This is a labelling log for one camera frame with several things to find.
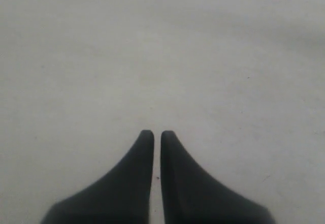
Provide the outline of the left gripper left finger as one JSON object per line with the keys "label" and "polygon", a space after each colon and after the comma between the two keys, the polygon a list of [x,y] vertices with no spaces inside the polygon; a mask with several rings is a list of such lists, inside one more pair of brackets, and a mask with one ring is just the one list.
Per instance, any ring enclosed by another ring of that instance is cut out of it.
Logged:
{"label": "left gripper left finger", "polygon": [[42,223],[149,223],[154,135],[142,130],[101,179],[54,204]]}

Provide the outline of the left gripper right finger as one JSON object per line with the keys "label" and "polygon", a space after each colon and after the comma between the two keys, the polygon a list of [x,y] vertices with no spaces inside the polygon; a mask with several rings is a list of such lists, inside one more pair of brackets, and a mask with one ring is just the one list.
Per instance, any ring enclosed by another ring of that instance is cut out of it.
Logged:
{"label": "left gripper right finger", "polygon": [[275,223],[269,210],[214,179],[173,131],[160,140],[165,223]]}

